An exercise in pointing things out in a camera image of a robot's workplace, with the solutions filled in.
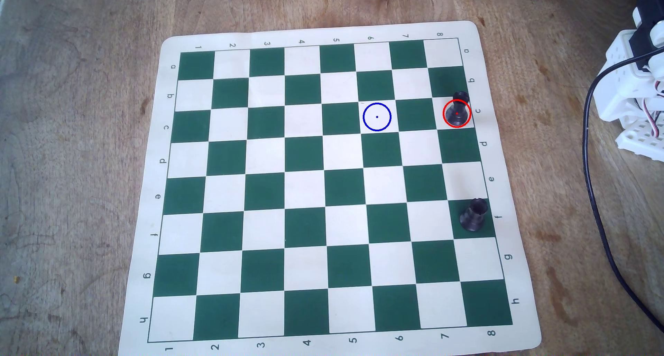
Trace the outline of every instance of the chessboard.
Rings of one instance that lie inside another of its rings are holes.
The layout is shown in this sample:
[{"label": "chessboard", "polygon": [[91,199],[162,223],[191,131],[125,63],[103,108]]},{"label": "chessboard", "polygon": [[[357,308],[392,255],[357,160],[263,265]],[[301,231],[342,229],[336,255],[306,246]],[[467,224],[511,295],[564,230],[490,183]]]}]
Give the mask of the chessboard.
[{"label": "chessboard", "polygon": [[[459,127],[444,118],[456,92]],[[467,231],[478,198],[489,210]],[[163,43],[120,355],[540,341],[472,22]]]}]

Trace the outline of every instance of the wood grain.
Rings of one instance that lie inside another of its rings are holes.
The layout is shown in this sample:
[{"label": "wood grain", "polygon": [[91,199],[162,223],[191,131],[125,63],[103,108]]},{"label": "wood grain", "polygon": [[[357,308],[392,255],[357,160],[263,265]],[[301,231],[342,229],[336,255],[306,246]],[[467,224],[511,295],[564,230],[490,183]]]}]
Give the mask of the wood grain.
[{"label": "wood grain", "polygon": [[[4,0],[0,354],[117,352],[159,47],[174,35],[474,21],[543,342],[529,355],[656,354],[613,277],[581,170],[582,100],[634,0]],[[591,118],[618,265],[664,318],[663,164]],[[15,283],[14,276],[20,277]]]}]

